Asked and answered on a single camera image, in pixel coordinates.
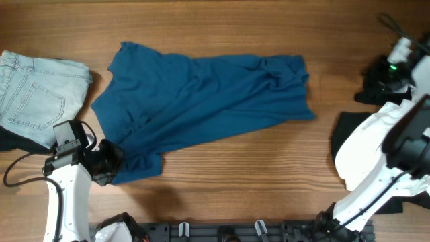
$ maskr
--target black cloth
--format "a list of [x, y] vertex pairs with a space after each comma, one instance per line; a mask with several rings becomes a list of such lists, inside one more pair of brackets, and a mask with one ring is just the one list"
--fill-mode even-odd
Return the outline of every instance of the black cloth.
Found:
[[[369, 118], [369, 112], [351, 113], [341, 112], [339, 120], [337, 121], [333, 135], [330, 138], [331, 142], [331, 155], [333, 162], [335, 160], [337, 151], [341, 148], [342, 144], [348, 139], [352, 132], [362, 123]], [[385, 203], [375, 214], [396, 214], [403, 212], [403, 202], [410, 202], [426, 209], [430, 209], [430, 195], [427, 192], [421, 192], [413, 197], [393, 197]]]
[[0, 126], [0, 151], [21, 149], [29, 153], [49, 154], [52, 151], [28, 138], [10, 132]]
[[374, 105], [384, 105], [386, 102], [400, 105], [404, 99], [412, 99], [410, 87], [408, 87], [408, 91], [405, 93], [386, 92], [379, 89], [365, 89], [354, 96], [354, 100], [357, 102]]

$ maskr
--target light blue jeans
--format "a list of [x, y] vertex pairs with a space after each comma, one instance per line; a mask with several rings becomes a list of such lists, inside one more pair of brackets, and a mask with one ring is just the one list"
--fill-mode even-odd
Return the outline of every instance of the light blue jeans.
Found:
[[52, 127], [81, 109], [89, 69], [70, 60], [29, 58], [4, 51], [0, 57], [0, 126], [47, 148]]

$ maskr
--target wood grain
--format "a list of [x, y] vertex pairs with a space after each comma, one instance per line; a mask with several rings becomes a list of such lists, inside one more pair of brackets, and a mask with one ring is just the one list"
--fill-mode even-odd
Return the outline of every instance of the wood grain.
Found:
[[[0, 4], [42, 4], [42, 3], [130, 3], [130, 2], [187, 2], [200, 0], [2, 0]], [[211, 0], [211, 1], [236, 1], [236, 0]]]
[[[103, 188], [93, 184], [89, 220], [97, 223], [124, 211], [142, 222], [312, 219], [347, 193], [329, 153], [339, 112], [378, 110], [353, 101], [360, 71], [397, 39], [377, 23], [375, 13], [393, 14], [416, 36], [430, 27], [429, 7], [429, 1], [389, 0], [0, 5], [0, 50], [86, 63], [94, 84], [79, 117], [99, 138], [103, 131], [89, 104], [108, 86], [107, 67], [121, 41], [193, 57], [303, 55], [316, 120], [167, 153], [160, 177]], [[23, 154], [0, 153], [0, 174]], [[22, 161], [11, 182], [39, 176], [44, 160], [38, 155]], [[46, 185], [1, 184], [0, 193], [0, 241], [41, 241]], [[430, 235], [430, 211], [412, 204], [403, 214], [374, 220], [378, 241], [427, 241]]]

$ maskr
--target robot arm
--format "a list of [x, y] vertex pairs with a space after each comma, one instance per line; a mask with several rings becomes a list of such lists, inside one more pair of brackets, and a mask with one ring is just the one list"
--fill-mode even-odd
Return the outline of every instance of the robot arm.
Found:
[[414, 196], [430, 185], [430, 96], [425, 95], [391, 129], [384, 155], [358, 187], [321, 212], [314, 234], [328, 231], [338, 241], [357, 237], [370, 217], [393, 196]]
[[[94, 137], [95, 140], [89, 144], [81, 123], [73, 120], [54, 126], [58, 147], [56, 153], [45, 161], [43, 173], [62, 188], [63, 203], [58, 203], [56, 188], [47, 182], [49, 207], [44, 242], [54, 240], [58, 220], [60, 241], [90, 242], [88, 194], [91, 182], [101, 186], [110, 183], [122, 165], [123, 151], [107, 140], [102, 140], [98, 149], [92, 151], [97, 140]], [[60, 217], [58, 206], [62, 206]]]

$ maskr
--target black cable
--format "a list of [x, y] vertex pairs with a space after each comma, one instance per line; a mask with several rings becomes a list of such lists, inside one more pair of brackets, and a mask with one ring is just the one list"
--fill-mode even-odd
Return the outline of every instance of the black cable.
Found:
[[405, 31], [403, 31], [400, 24], [398, 24], [398, 22], [393, 17], [391, 17], [389, 14], [378, 13], [376, 18], [378, 19], [378, 21], [382, 25], [386, 26], [387, 28], [391, 29], [392, 31], [396, 32], [397, 34], [400, 34], [402, 37], [407, 38], [412, 43], [417, 45], [419, 48], [424, 50], [427, 54], [430, 54], [430, 49], [428, 49], [426, 46], [423, 46], [420, 42], [415, 40], [412, 36], [408, 35]]
[[61, 232], [61, 220], [62, 220], [62, 208], [63, 208], [63, 201], [62, 201], [62, 189], [61, 186], [54, 181], [53, 179], [47, 178], [47, 177], [36, 177], [36, 178], [31, 178], [31, 179], [27, 179], [25, 181], [20, 181], [14, 184], [9, 184], [7, 183], [7, 174], [9, 174], [9, 172], [11, 171], [12, 167], [18, 163], [19, 161], [21, 161], [22, 159], [29, 157], [30, 155], [34, 155], [33, 153], [28, 153], [26, 155], [21, 156], [20, 158], [16, 159], [7, 169], [5, 172], [5, 175], [3, 176], [3, 183], [5, 184], [5, 186], [7, 186], [8, 188], [11, 187], [16, 187], [16, 186], [20, 186], [20, 185], [24, 185], [30, 182], [36, 182], [36, 181], [46, 181], [46, 182], [50, 182], [52, 183], [52, 185], [55, 186], [56, 188], [56, 192], [58, 194], [58, 213], [56, 215], [56, 227], [55, 227], [55, 235], [54, 235], [54, 242], [60, 241], [60, 232]]
[[80, 122], [82, 123], [82, 124], [85, 124], [86, 125], [86, 127], [88, 127], [88, 129], [91, 131], [91, 133], [93, 134], [93, 137], [94, 137], [94, 141], [87, 147], [87, 149], [88, 149], [88, 151], [91, 151], [94, 147], [95, 147], [95, 145], [97, 144], [97, 137], [95, 136], [95, 133], [94, 133], [94, 130], [85, 122], [85, 121], [82, 121], [82, 120], [80, 120]]

